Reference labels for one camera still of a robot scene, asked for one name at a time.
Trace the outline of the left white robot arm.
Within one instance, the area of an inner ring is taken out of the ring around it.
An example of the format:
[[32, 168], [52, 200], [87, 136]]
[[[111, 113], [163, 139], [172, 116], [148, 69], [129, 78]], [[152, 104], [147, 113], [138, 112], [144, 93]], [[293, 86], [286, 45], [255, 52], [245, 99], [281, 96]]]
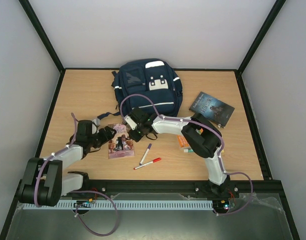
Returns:
[[92, 120], [75, 120], [74, 133], [69, 142], [47, 157], [32, 157], [28, 160], [17, 198], [20, 203], [36, 207], [55, 206], [60, 198], [83, 187], [88, 174], [63, 170], [84, 159], [93, 150], [114, 138], [117, 131], [109, 126], [98, 128]]

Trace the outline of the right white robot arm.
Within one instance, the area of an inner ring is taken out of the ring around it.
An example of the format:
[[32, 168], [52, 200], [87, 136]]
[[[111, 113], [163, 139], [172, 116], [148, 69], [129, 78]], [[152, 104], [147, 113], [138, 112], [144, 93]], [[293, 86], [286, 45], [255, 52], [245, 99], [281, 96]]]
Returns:
[[183, 136], [193, 152], [205, 160], [208, 170], [206, 191], [216, 197], [228, 191], [230, 177], [221, 156], [224, 148], [222, 134], [202, 114], [196, 113], [191, 117], [149, 115], [136, 107], [123, 119], [130, 126], [129, 136], [136, 142], [149, 134]]

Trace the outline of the pink Taming of Shrew book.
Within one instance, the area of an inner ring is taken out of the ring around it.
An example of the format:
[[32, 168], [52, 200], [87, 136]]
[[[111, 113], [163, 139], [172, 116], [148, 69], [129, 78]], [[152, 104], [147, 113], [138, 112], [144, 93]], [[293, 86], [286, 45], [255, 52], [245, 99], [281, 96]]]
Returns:
[[135, 156], [134, 141], [129, 137], [128, 128], [123, 123], [109, 124], [116, 131], [113, 139], [108, 142], [108, 158], [119, 159]]

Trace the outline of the orange Treehouse book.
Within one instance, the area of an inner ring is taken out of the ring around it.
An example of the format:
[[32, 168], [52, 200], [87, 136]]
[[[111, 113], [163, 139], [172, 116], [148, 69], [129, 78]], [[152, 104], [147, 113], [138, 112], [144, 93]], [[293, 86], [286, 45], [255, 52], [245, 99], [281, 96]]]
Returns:
[[184, 136], [177, 135], [177, 140], [178, 140], [178, 143], [179, 143], [179, 147], [182, 150], [189, 150], [189, 149], [191, 149], [190, 144], [188, 143], [188, 141], [186, 140], [186, 138]]

